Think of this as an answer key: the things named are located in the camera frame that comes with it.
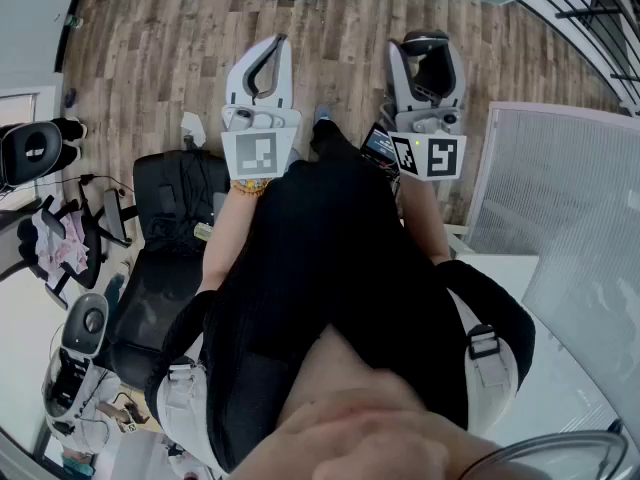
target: bracelet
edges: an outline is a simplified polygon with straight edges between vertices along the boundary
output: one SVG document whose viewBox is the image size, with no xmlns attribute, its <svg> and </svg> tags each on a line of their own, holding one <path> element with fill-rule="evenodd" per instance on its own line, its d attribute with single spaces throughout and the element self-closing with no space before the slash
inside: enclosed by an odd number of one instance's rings
<svg viewBox="0 0 640 480">
<path fill-rule="evenodd" d="M 273 178 L 260 178 L 255 180 L 233 180 L 231 186 L 243 194 L 260 197 L 264 194 L 267 185 Z"/>
</svg>

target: shoulder strap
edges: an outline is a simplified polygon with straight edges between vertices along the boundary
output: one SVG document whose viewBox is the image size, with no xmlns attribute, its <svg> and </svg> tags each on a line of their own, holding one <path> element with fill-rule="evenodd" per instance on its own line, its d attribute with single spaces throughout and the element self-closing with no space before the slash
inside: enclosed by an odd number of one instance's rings
<svg viewBox="0 0 640 480">
<path fill-rule="evenodd" d="M 200 359 L 200 351 L 202 350 L 202 344 L 204 342 L 204 335 L 200 333 L 196 338 L 196 341 L 187 349 L 184 353 L 189 359 L 191 359 L 194 363 L 197 363 Z"/>
<path fill-rule="evenodd" d="M 449 290 L 469 338 L 464 368 L 468 429 L 484 435 L 506 412 L 518 388 L 518 365 L 509 345 L 483 325 L 469 305 Z"/>
</svg>

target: black cushion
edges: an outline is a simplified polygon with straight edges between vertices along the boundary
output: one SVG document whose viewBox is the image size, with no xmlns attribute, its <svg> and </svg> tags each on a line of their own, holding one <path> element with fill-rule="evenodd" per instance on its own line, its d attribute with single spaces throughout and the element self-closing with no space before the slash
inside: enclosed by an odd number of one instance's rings
<svg viewBox="0 0 640 480">
<path fill-rule="evenodd" d="M 4 177 L 9 186 L 44 176 L 62 151 L 62 135 L 48 121 L 16 126 L 2 138 Z"/>
<path fill-rule="evenodd" d="M 107 349 L 105 355 L 105 367 L 113 370 L 128 386 L 144 391 L 149 372 L 158 357 L 157 352 L 131 344 L 116 343 Z"/>
<path fill-rule="evenodd" d="M 210 222 L 213 194 L 228 192 L 230 185 L 224 159 L 205 151 L 169 151 L 139 158 L 133 165 L 133 183 L 140 228 L 147 241 L 153 239 L 149 230 L 154 217 L 166 213 L 167 194 L 175 198 L 176 218 L 188 211 L 200 221 Z M 185 208 L 186 191 L 202 193 L 194 208 Z"/>
</svg>

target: wire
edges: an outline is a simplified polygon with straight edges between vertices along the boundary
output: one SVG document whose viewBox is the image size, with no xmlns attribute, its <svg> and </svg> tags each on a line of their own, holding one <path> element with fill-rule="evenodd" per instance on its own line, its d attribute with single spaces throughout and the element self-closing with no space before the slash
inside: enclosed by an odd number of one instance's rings
<svg viewBox="0 0 640 480">
<path fill-rule="evenodd" d="M 49 342 L 49 360 L 51 360 L 51 347 L 53 346 L 53 340 L 55 339 L 56 335 L 58 334 L 58 331 L 60 329 L 62 329 L 62 326 L 64 325 L 64 322 L 62 322 L 58 328 L 56 329 L 56 332 L 53 333 L 53 336 L 51 336 L 51 341 Z"/>
<path fill-rule="evenodd" d="M 130 186 L 125 185 L 125 184 L 124 184 L 124 183 L 122 183 L 121 181 L 118 181 L 118 180 L 117 180 L 117 179 L 115 179 L 113 176 L 102 175 L 102 176 L 95 176 L 95 178 L 109 178 L 110 180 L 115 181 L 118 185 L 121 185 L 121 186 L 123 186 L 124 188 L 126 188 L 129 192 L 131 192 L 131 193 L 133 193 L 133 192 L 134 192 L 134 190 L 133 190 Z"/>
<path fill-rule="evenodd" d="M 76 176 L 75 178 L 69 178 L 68 180 L 52 181 L 51 183 L 36 183 L 33 187 L 14 188 L 11 192 L 21 192 L 22 190 L 32 190 L 37 187 L 46 187 L 48 185 L 57 185 L 59 183 L 67 183 L 68 181 L 79 180 L 82 176 Z"/>
<path fill-rule="evenodd" d="M 89 395 L 89 398 L 87 398 L 83 403 L 82 403 L 82 407 L 80 408 L 80 415 L 82 416 L 82 413 L 84 412 L 85 407 L 87 407 L 87 404 L 91 401 L 91 399 L 93 398 L 93 395 L 96 393 L 96 391 L 98 391 L 98 388 L 100 387 L 100 384 L 102 384 L 102 381 L 104 380 L 104 378 L 107 376 L 107 373 L 109 373 L 108 370 L 105 370 L 104 373 L 102 374 L 102 377 L 100 377 L 100 380 L 98 381 L 98 383 L 96 384 L 96 387 L 93 388 L 93 391 L 91 392 L 91 394 Z"/>
<path fill-rule="evenodd" d="M 138 405 L 133 401 L 133 398 L 131 398 L 129 395 L 127 395 L 124 391 L 120 391 L 120 393 L 117 394 L 116 398 L 113 400 L 113 402 L 111 402 L 111 405 L 115 405 L 116 404 L 116 402 L 118 401 L 118 398 L 120 398 L 120 395 L 126 396 L 131 401 L 131 403 L 133 405 L 135 405 L 135 406 Z"/>
<path fill-rule="evenodd" d="M 76 176 L 75 178 L 69 178 L 66 180 L 61 180 L 61 181 L 52 181 L 51 183 L 36 183 L 33 187 L 24 187 L 24 188 L 14 188 L 12 190 L 9 190 L 8 192 L 2 194 L 2 196 L 0 196 L 0 202 L 2 202 L 2 200 L 7 197 L 9 194 L 12 194 L 13 192 L 21 192 L 23 190 L 33 190 L 34 188 L 37 187 L 46 187 L 48 185 L 58 185 L 58 184 L 62 184 L 62 183 L 67 183 L 69 181 L 75 181 L 75 180 L 79 180 L 82 179 L 85 176 L 91 176 L 91 179 L 89 181 L 91 181 L 92 179 L 95 178 L 109 178 L 111 181 L 115 181 L 118 185 L 126 188 L 127 190 L 129 190 L 131 193 L 134 193 L 134 190 L 129 186 L 129 185 L 125 185 L 124 183 L 122 183 L 121 181 L 115 179 L 113 176 L 108 176 L 106 174 L 102 174 L 99 176 L 94 176 L 93 174 L 83 174 L 82 176 Z"/>
<path fill-rule="evenodd" d="M 86 419 L 86 418 L 78 418 L 78 420 L 82 421 L 89 421 L 91 423 L 102 423 L 105 428 L 107 429 L 107 436 L 106 439 L 104 440 L 104 442 L 102 443 L 102 446 L 104 447 L 108 442 L 109 439 L 111 438 L 111 429 L 109 428 L 109 425 L 107 424 L 106 421 L 103 420 L 90 420 L 90 419 Z M 91 451 L 92 454 L 96 454 L 97 452 L 93 451 L 93 448 L 91 448 L 91 445 L 89 444 L 89 440 L 87 439 L 87 435 L 85 433 L 84 430 L 84 423 L 80 423 L 80 427 L 82 427 L 82 438 L 84 439 L 85 444 L 87 445 L 87 448 Z"/>
</svg>

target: harness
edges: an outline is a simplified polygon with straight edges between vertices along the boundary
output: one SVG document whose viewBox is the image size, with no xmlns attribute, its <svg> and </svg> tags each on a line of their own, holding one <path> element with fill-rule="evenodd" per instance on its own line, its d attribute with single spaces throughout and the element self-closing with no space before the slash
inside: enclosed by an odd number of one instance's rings
<svg viewBox="0 0 640 480">
<path fill-rule="evenodd" d="M 507 411 L 518 389 L 518 368 L 509 345 L 493 327 L 483 325 L 471 308 L 449 290 L 469 340 L 464 356 L 468 430 L 484 435 Z M 172 364 L 157 394 L 160 425 L 170 439 L 209 466 L 216 478 L 225 472 L 207 432 L 207 377 L 198 358 L 200 334 L 179 364 Z"/>
</svg>

